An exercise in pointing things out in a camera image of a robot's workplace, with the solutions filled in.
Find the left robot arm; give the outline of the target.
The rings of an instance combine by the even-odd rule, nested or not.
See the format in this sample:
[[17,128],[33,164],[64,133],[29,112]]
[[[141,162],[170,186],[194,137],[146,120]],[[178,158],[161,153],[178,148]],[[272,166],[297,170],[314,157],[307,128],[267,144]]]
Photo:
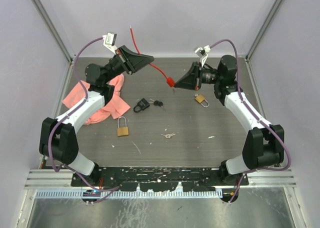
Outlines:
[[47,117],[42,122],[39,153],[82,174],[88,186],[97,185],[99,166],[79,151],[77,132],[90,116],[111,101],[115,91],[110,84],[112,79],[124,72],[132,75],[153,61],[153,56],[135,53],[123,45],[106,65],[89,64],[85,68],[87,95],[65,114]]

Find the black padlock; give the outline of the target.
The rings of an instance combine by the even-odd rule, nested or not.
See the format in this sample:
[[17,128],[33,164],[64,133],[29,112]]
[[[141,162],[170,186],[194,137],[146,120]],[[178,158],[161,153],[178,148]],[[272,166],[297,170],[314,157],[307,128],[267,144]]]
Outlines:
[[149,107],[150,107],[150,103],[145,98],[142,98],[137,102],[136,106],[134,106],[133,111],[135,113],[139,113]]

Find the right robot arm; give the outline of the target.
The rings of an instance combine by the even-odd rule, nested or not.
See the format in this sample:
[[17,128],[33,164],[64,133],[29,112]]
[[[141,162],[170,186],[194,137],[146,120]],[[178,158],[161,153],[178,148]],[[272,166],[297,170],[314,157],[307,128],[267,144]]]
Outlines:
[[224,55],[217,68],[193,62],[175,88],[197,91],[203,84],[212,84],[215,97],[238,119],[247,133],[242,153],[224,160],[219,166],[219,179],[231,185],[237,175],[262,168],[270,168],[284,161],[284,129],[267,121],[246,99],[238,86],[237,59]]

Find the black-headed key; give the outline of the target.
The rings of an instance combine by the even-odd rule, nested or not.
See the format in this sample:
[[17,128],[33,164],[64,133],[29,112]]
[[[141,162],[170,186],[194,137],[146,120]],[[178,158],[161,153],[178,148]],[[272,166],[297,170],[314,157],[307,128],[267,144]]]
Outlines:
[[154,106],[158,106],[158,107],[162,108],[162,109],[165,111],[164,104],[163,104],[162,101],[155,100],[155,101],[153,102],[153,105],[154,105]]

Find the red cable seal lock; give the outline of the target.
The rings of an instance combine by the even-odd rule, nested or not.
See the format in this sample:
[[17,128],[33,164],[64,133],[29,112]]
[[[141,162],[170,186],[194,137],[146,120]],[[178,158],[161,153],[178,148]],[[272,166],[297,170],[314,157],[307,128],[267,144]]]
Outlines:
[[[140,55],[141,52],[140,52],[140,50],[139,50],[139,48],[137,46],[135,35],[134,35],[134,31],[133,31],[133,28],[132,28],[131,25],[129,25],[129,30],[130,30],[130,35],[131,35],[131,39],[132,39],[134,48],[137,51],[137,53]],[[174,87],[175,81],[171,76],[167,76],[166,73],[161,68],[159,68],[158,66],[154,65],[153,63],[151,63],[150,66],[153,67],[154,69],[156,69],[157,71],[159,71],[164,76],[164,78],[166,80],[166,83],[169,85],[170,88]]]

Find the large brass padlock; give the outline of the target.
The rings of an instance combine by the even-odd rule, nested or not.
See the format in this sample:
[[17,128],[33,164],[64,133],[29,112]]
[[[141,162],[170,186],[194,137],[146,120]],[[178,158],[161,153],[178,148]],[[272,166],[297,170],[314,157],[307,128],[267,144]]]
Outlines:
[[127,126],[127,119],[120,116],[117,119],[117,137],[125,137],[129,135],[129,128]]

